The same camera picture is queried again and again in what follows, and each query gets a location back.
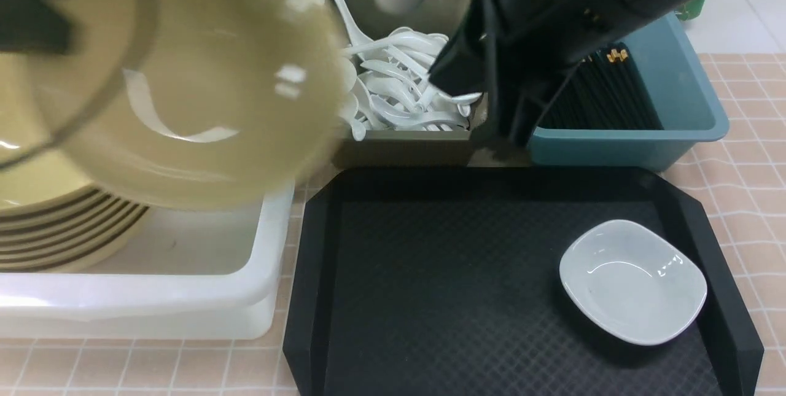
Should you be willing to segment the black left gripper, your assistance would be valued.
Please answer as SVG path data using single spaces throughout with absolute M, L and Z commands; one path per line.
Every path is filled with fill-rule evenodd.
M 1 0 L 1 52 L 66 55 L 73 24 L 50 0 Z

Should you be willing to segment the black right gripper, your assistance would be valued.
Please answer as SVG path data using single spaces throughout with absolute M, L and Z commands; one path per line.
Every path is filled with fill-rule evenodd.
M 615 37 L 620 0 L 472 0 L 433 77 L 488 94 L 482 141 L 527 146 L 578 64 Z

